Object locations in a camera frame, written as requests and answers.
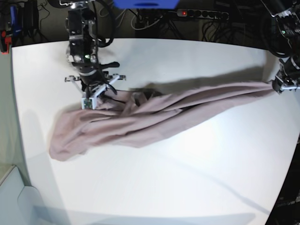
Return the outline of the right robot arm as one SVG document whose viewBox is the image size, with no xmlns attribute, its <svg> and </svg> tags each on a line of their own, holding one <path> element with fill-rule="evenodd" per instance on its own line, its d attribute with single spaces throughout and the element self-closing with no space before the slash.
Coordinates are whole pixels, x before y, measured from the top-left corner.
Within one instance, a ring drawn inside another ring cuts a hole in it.
<svg viewBox="0 0 300 225">
<path fill-rule="evenodd" d="M 69 6 L 65 20 L 69 44 L 66 52 L 68 62 L 77 70 L 81 91 L 89 98 L 95 88 L 104 85 L 117 94 L 116 89 L 109 83 L 104 70 L 118 68 L 118 62 L 102 64 L 99 62 L 99 48 L 108 47 L 114 40 L 116 31 L 115 15 L 103 0 L 60 0 L 61 5 Z M 98 15 L 96 3 L 101 4 L 111 19 L 111 34 L 109 40 L 98 35 Z"/>
</svg>

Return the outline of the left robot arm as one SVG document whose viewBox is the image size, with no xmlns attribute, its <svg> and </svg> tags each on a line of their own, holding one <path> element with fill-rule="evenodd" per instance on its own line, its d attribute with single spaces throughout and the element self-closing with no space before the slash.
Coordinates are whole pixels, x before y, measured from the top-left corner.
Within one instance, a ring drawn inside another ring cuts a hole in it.
<svg viewBox="0 0 300 225">
<path fill-rule="evenodd" d="M 300 2 L 298 0 L 263 0 L 267 9 L 264 19 L 274 18 L 278 30 L 288 42 L 288 52 L 273 50 L 261 25 L 261 36 L 270 53 L 279 58 L 279 71 L 272 81 L 272 88 L 277 93 L 285 90 L 296 91 L 300 88 Z"/>
</svg>

